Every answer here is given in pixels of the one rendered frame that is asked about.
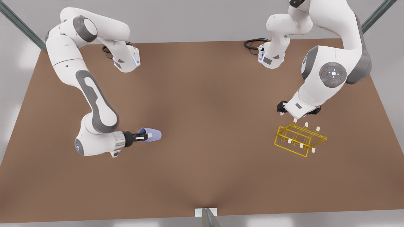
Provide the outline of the silver frame post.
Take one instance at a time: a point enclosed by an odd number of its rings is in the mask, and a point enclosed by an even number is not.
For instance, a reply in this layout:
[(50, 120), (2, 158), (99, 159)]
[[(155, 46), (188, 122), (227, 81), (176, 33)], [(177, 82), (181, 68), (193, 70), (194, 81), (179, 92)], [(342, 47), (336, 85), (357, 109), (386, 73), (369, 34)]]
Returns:
[(195, 217), (202, 217), (202, 227), (222, 227), (217, 219), (217, 208), (195, 208)]
[(13, 23), (13, 25), (16, 26), (37, 47), (39, 47), (41, 50), (46, 50), (45, 42), (2, 0), (0, 0), (0, 13), (2, 13), (11, 23)]
[(367, 32), (396, 1), (397, 0), (384, 0), (362, 24), (362, 33), (365, 34), (365, 32)]

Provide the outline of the lavender blue cup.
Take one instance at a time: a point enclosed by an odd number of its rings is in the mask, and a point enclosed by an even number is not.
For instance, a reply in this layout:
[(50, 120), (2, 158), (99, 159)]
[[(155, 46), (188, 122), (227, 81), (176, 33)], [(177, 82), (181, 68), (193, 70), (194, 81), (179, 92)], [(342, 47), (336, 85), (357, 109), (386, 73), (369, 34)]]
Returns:
[(162, 133), (159, 130), (156, 130), (156, 129), (153, 129), (153, 128), (141, 128), (139, 130), (139, 133), (147, 135), (147, 139), (141, 141), (143, 143), (157, 141), (162, 136)]

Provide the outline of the yellow wire cup holder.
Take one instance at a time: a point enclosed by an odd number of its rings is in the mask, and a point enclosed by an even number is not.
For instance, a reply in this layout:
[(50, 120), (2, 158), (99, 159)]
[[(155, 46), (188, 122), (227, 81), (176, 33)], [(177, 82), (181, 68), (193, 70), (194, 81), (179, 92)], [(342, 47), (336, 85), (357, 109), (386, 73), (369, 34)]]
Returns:
[(310, 152), (313, 154), (316, 152), (316, 147), (319, 144), (328, 140), (319, 131), (319, 126), (314, 131), (311, 131), (308, 122), (305, 122), (303, 126), (297, 125), (297, 119), (295, 118), (292, 123), (278, 128), (274, 145), (294, 154), (307, 157)]

